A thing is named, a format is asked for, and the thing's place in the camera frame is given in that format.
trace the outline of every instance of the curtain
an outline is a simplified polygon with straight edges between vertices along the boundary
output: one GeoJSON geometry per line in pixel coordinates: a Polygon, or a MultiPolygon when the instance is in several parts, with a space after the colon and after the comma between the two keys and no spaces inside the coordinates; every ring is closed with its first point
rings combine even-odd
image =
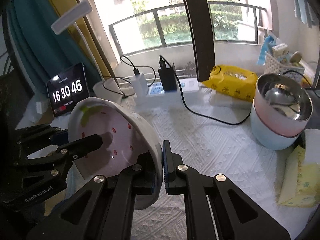
{"type": "Polygon", "coordinates": [[[69,33],[56,35],[51,30],[59,16],[48,0],[12,0],[7,16],[21,61],[39,92],[47,96],[47,81],[79,62],[85,65],[90,90],[101,80],[69,33]]]}
{"type": "MultiPolygon", "coordinates": [[[[77,0],[49,0],[49,1],[59,16],[63,15],[65,12],[67,12],[77,4],[77,0]]],[[[100,68],[102,75],[103,76],[110,76],[110,74],[114,75],[109,63],[102,59],[84,19],[80,18],[79,20],[77,20],[77,25],[82,31],[82,33],[84,34],[85,39],[89,45],[89,48],[92,51],[92,54],[98,63],[98,66],[100,68]]],[[[68,28],[68,32],[70,33],[72,38],[77,42],[77,44],[82,48],[82,50],[86,53],[87,57],[90,58],[90,54],[87,51],[86,46],[82,41],[79,33],[76,31],[75,27],[70,26],[68,28]]]]}
{"type": "Polygon", "coordinates": [[[294,8],[296,17],[309,28],[319,25],[319,20],[307,0],[294,0],[294,8]]]}

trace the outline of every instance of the stacked bowls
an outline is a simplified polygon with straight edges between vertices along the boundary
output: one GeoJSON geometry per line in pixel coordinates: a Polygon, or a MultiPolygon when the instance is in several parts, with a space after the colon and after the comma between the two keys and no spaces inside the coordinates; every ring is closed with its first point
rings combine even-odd
{"type": "Polygon", "coordinates": [[[251,109],[251,127],[267,148],[289,147],[307,125],[313,111],[311,99],[295,80],[277,74],[258,78],[251,109]]]}

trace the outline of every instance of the white patterned tablecloth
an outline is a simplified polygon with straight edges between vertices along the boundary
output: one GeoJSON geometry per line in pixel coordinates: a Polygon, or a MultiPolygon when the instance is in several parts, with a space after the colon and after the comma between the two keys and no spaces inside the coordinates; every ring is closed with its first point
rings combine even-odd
{"type": "MultiPolygon", "coordinates": [[[[228,122],[238,122],[248,114],[248,110],[210,106],[210,90],[201,92],[204,103],[193,110],[228,122]]],[[[276,203],[285,160],[292,149],[276,152],[261,146],[252,135],[250,119],[239,126],[228,126],[194,115],[182,105],[140,111],[132,97],[122,105],[143,116],[161,140],[170,139],[172,151],[180,154],[185,164],[208,176],[225,174],[285,227],[292,239],[303,230],[315,208],[276,203]]],[[[168,196],[162,185],[155,204],[134,212],[132,239],[187,239],[183,196],[168,196]]]]}

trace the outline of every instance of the yellow tissue pack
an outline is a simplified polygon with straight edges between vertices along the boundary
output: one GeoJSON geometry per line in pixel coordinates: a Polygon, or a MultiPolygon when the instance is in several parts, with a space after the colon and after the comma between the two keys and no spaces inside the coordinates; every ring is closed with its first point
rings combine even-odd
{"type": "Polygon", "coordinates": [[[257,79],[256,73],[249,70],[217,65],[211,70],[209,80],[203,81],[202,84],[222,94],[252,102],[257,79]]]}
{"type": "Polygon", "coordinates": [[[320,200],[320,165],[303,165],[305,149],[297,146],[286,162],[284,182],[278,204],[313,207],[320,200]]]}

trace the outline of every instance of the woven basket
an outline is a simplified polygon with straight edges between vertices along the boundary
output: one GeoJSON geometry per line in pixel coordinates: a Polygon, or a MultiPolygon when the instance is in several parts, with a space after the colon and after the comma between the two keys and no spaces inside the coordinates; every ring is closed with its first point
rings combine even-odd
{"type": "MultiPolygon", "coordinates": [[[[304,73],[304,67],[295,67],[295,66],[288,66],[281,64],[279,61],[276,60],[276,58],[272,57],[269,53],[266,52],[266,64],[265,64],[265,74],[269,73],[276,73],[276,74],[283,74],[284,72],[288,70],[294,70],[297,71],[298,73],[302,74],[304,73]]],[[[285,76],[292,78],[298,83],[301,83],[302,76],[294,73],[294,72],[289,72],[285,74],[285,76]]]]}

